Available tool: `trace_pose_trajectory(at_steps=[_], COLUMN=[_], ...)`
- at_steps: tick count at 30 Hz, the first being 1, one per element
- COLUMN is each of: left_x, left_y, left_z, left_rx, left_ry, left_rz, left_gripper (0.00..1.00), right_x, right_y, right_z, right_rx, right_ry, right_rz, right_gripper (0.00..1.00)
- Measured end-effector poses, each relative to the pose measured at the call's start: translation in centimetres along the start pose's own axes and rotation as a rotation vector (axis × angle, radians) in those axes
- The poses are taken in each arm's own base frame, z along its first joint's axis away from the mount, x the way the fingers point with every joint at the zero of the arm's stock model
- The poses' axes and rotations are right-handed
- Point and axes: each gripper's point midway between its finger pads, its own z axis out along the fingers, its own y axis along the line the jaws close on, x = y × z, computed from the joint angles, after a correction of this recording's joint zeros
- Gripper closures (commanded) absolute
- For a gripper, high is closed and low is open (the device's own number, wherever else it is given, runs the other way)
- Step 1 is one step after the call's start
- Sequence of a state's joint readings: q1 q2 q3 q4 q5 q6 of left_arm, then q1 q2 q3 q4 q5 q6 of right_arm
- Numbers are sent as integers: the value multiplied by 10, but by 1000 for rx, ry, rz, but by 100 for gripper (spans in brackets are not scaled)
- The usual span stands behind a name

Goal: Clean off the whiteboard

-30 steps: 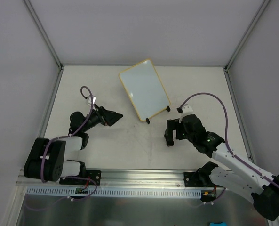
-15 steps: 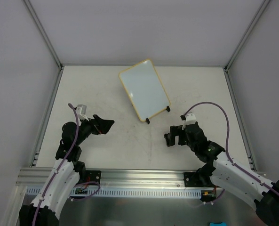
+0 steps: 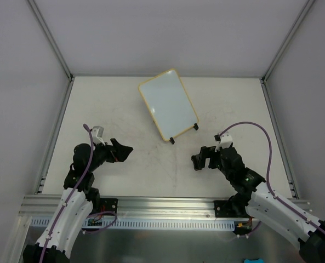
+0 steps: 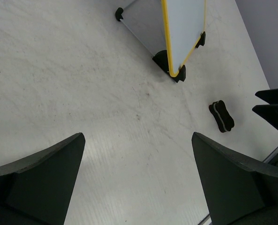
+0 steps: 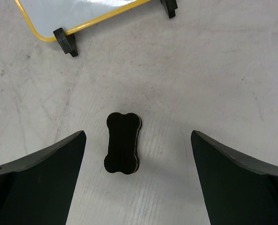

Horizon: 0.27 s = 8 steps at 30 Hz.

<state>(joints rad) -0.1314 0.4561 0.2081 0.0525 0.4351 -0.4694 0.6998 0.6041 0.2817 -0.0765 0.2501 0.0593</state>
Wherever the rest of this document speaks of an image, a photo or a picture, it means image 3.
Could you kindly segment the yellow framed small whiteboard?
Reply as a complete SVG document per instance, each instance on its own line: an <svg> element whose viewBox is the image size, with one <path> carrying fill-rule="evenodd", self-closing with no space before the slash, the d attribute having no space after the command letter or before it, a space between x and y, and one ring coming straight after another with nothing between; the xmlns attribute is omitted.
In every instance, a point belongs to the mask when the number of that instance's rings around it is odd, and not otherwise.
<svg viewBox="0 0 325 263"><path fill-rule="evenodd" d="M164 141L170 142L170 137L175 140L199 123L176 69L171 68L140 83L138 91Z"/></svg>

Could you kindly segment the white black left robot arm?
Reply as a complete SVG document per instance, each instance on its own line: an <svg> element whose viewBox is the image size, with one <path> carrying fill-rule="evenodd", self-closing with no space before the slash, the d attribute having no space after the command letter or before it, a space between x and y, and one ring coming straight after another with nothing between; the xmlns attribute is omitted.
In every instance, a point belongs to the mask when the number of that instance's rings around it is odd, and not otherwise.
<svg viewBox="0 0 325 263"><path fill-rule="evenodd" d="M48 226L34 245L22 254L24 262L70 262L77 236L88 216L101 209L99 190L93 187L94 170L105 162L124 162L133 151L112 138L110 144L95 139L74 148L64 190Z"/></svg>

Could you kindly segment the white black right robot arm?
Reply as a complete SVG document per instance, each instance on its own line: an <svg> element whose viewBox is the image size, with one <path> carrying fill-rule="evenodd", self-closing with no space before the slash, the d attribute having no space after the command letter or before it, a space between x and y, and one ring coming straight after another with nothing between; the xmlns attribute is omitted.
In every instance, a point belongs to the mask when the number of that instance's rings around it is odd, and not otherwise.
<svg viewBox="0 0 325 263"><path fill-rule="evenodd" d="M249 215L279 233L305 262L325 262L325 220L302 210L271 190L261 175L247 168L234 147L216 150L218 169L236 190L229 201L240 217Z"/></svg>

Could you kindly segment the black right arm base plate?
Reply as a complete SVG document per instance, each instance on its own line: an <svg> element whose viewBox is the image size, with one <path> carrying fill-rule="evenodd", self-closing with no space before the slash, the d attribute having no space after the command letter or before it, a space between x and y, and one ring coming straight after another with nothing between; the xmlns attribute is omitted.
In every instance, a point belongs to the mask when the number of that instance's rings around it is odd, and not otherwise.
<svg viewBox="0 0 325 263"><path fill-rule="evenodd" d="M245 206L231 200L215 200L214 211L216 218L249 218Z"/></svg>

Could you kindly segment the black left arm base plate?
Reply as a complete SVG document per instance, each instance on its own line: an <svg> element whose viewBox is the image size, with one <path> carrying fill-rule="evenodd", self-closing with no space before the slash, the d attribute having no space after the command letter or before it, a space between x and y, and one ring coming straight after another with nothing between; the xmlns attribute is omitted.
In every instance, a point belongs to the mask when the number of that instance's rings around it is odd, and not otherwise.
<svg viewBox="0 0 325 263"><path fill-rule="evenodd" d="M101 213L101 216L113 216L117 213L118 199L100 197L99 204L96 206L96 212Z"/></svg>

